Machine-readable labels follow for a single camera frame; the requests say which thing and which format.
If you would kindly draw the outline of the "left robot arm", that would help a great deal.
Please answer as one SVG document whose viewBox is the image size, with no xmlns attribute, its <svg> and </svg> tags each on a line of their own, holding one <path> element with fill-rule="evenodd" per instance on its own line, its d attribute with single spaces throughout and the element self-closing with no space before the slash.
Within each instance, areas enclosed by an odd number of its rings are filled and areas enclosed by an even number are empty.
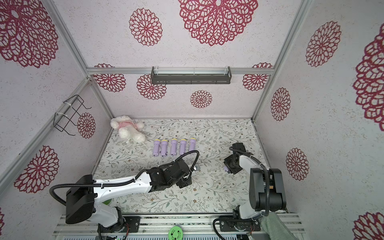
<svg viewBox="0 0 384 240">
<path fill-rule="evenodd" d="M 88 221 L 98 225 L 98 234 L 117 233 L 128 228 L 121 208 L 105 204 L 107 200 L 131 194 L 164 191 L 173 185 L 184 188 L 192 183 L 192 173 L 199 159 L 197 150 L 189 151 L 168 164 L 143 169 L 135 176 L 96 180 L 81 177 L 74 184 L 50 188 L 50 195 L 66 207 L 66 224 Z"/>
</svg>

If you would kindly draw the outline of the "purple flashlight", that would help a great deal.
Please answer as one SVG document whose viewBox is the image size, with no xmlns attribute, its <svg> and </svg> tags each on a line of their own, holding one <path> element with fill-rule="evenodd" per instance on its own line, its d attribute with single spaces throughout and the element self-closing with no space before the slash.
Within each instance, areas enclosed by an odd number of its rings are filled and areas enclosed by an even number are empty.
<svg viewBox="0 0 384 240">
<path fill-rule="evenodd" d="M 196 148 L 196 142 L 197 140 L 195 138 L 191 138 L 190 139 L 190 147 L 189 147 L 189 151 L 194 151 L 195 148 Z"/>
<path fill-rule="evenodd" d="M 159 148 L 160 148 L 161 141 L 156 139 L 154 140 L 154 148 L 153 148 L 153 156 L 158 157 L 159 156 Z"/>
<path fill-rule="evenodd" d="M 228 174 L 231 174 L 231 170 L 227 167 L 227 166 L 224 166 L 224 170 L 228 173 Z"/>
<path fill-rule="evenodd" d="M 181 139 L 180 140 L 180 155 L 183 155 L 186 153 L 186 145 L 187 145 L 187 140 Z"/>
<path fill-rule="evenodd" d="M 168 141 L 162 140 L 161 141 L 161 156 L 166 157 L 168 154 Z"/>
<path fill-rule="evenodd" d="M 171 139 L 171 155 L 172 156 L 177 155 L 177 145 L 178 145 L 178 140 L 177 139 Z"/>
</svg>

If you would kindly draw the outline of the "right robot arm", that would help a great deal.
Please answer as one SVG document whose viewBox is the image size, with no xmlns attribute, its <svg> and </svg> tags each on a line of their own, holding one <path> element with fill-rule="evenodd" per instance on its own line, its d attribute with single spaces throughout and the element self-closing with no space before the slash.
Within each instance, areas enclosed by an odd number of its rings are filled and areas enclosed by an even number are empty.
<svg viewBox="0 0 384 240">
<path fill-rule="evenodd" d="M 224 237 L 217 230 L 216 223 L 220 223 L 222 232 L 259 231 L 262 218 L 285 210 L 287 206 L 281 170 L 268 169 L 252 153 L 246 151 L 243 143 L 232 144 L 230 151 L 233 154 L 224 160 L 226 172 L 235 175 L 244 170 L 248 173 L 249 200 L 237 206 L 231 217 L 224 216 L 213 221 L 214 232 L 220 240 Z"/>
</svg>

